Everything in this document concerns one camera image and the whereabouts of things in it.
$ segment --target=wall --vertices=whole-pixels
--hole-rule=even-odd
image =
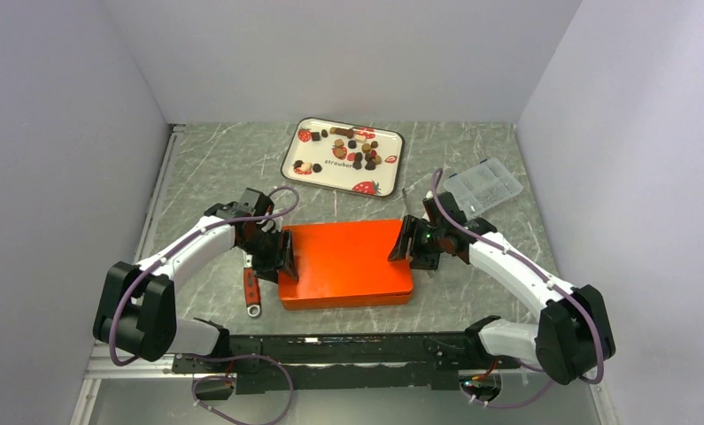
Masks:
[[[169,122],[516,122],[580,0],[104,0]]]
[[[0,423],[70,420],[167,131],[102,4],[0,0]]]
[[[584,0],[518,125],[564,278],[605,294],[623,423],[704,423],[704,0]]]

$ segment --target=metal ring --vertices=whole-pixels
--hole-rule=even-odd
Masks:
[[[253,304],[253,305],[248,305],[247,306],[247,315],[256,318],[260,316],[260,313],[262,313],[262,310],[260,308],[260,304]]]

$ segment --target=white tray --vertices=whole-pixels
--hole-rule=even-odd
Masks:
[[[350,139],[348,135],[331,134],[332,128],[340,128],[343,131],[352,129],[353,139]],[[327,132],[326,137],[322,136],[323,130]],[[320,140],[315,141],[313,137],[320,137]],[[334,155],[336,147],[334,143],[338,139],[344,142],[343,159]],[[356,143],[354,149],[350,148],[349,142],[351,140]],[[381,157],[381,164],[376,165],[374,170],[368,170],[365,168],[367,161],[363,158],[360,162],[362,168],[354,169],[353,156],[357,152],[362,153],[364,143],[372,143],[373,141],[378,143],[375,155]],[[398,164],[401,162],[403,147],[404,137],[393,131],[307,118],[301,120],[297,125],[282,163],[282,174],[287,179],[296,182],[317,184],[327,188],[349,190],[376,197],[387,197],[393,193],[396,186]],[[317,164],[321,170],[315,172],[310,167],[309,170],[302,171],[300,168],[294,167],[297,161],[302,161],[303,164],[309,163],[312,166]]]

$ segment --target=table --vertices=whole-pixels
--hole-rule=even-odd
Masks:
[[[246,187],[268,192],[274,186],[291,184],[298,189],[299,207],[285,224],[403,218],[402,188],[409,194],[414,215],[421,216],[424,209],[419,201],[429,189],[435,168],[443,167],[449,175],[480,159],[497,158],[524,190],[483,216],[519,251],[556,273],[514,126],[424,121],[358,124],[393,130],[406,139],[397,190],[390,197],[362,197],[285,180],[279,167],[296,123],[188,125],[157,218],[153,250],[189,230],[209,206],[239,199]],[[290,202],[288,192],[277,194],[277,208]],[[449,256],[443,256],[432,278],[414,271],[414,295],[407,305],[288,312],[276,296],[276,286],[263,282],[263,314],[258,319],[248,317],[244,308],[242,270],[243,256],[238,250],[212,261],[178,293],[178,314],[214,321],[239,334],[462,330],[490,314],[533,321],[527,309],[488,274]]]

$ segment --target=strawberry print tray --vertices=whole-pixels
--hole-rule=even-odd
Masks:
[[[307,118],[282,163],[289,180],[376,197],[393,193],[404,138],[379,128]]]

